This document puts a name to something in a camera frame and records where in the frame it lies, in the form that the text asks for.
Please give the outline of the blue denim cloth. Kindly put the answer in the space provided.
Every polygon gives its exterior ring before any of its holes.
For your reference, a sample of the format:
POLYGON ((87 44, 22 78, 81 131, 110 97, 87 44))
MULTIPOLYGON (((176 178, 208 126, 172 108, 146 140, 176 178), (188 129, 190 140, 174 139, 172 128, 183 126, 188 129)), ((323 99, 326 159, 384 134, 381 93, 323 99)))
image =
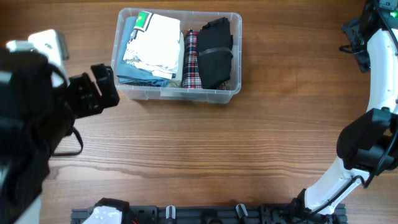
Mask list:
POLYGON ((151 72, 138 69, 123 60, 136 19, 137 16, 131 16, 125 22, 116 63, 116 74, 119 78, 119 83, 135 86, 166 87, 169 84, 167 79, 153 76, 151 72))

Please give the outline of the white printed t-shirt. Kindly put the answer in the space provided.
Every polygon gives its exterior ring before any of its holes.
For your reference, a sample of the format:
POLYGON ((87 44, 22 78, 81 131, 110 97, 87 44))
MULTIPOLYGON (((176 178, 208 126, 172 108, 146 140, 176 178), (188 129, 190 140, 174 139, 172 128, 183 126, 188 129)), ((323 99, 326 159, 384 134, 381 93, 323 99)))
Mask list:
POLYGON ((180 20, 140 11, 123 60, 155 77, 172 79, 180 55, 180 20))

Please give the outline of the cream cloth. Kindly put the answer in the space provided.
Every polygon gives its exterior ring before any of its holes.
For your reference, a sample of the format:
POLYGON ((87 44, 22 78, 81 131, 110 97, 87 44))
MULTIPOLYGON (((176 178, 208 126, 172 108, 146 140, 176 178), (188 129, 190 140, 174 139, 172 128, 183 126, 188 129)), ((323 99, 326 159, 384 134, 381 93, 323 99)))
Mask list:
POLYGON ((180 45, 180 52, 178 55, 177 72, 175 77, 169 80, 169 84, 167 86, 170 88, 180 88, 182 86, 185 43, 184 43, 184 36, 181 32, 180 32, 179 45, 180 45))

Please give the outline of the red plaid shirt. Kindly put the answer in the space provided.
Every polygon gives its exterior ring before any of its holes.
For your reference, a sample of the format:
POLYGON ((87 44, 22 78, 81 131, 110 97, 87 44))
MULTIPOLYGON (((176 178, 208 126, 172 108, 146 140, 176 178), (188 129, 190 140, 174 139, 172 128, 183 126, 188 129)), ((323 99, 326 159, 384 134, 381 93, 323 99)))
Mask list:
POLYGON ((199 73, 197 55, 197 34, 198 31, 187 30, 185 36, 185 53, 183 60, 183 88, 203 89, 199 73))

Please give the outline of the black garment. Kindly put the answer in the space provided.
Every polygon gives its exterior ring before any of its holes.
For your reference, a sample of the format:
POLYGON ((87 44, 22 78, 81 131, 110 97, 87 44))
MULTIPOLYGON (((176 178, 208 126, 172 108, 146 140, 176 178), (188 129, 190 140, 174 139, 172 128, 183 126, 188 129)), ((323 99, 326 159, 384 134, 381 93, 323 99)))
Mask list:
POLYGON ((197 59, 202 88, 218 89, 231 78, 232 49, 228 18, 210 21, 201 28, 197 34, 197 59))

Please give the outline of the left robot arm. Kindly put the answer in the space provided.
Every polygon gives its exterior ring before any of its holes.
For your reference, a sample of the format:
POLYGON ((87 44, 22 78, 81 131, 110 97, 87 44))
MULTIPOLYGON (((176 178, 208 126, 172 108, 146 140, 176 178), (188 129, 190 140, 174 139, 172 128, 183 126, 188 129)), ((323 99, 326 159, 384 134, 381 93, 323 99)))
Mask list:
POLYGON ((64 77, 36 51, 1 49, 1 223, 15 223, 42 193, 61 140, 80 133, 75 120, 117 106, 113 69, 91 66, 64 77))

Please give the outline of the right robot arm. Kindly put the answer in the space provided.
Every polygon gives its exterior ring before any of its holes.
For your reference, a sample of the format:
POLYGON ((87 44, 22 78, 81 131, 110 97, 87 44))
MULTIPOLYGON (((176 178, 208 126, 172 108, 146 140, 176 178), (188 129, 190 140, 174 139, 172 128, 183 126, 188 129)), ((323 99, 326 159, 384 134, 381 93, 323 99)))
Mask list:
POLYGON ((357 186, 397 168, 397 1, 366 1, 361 15, 341 26, 362 72, 370 73, 366 113, 347 125, 336 143, 337 157, 312 186, 282 213, 290 223, 333 223, 341 201, 357 186))

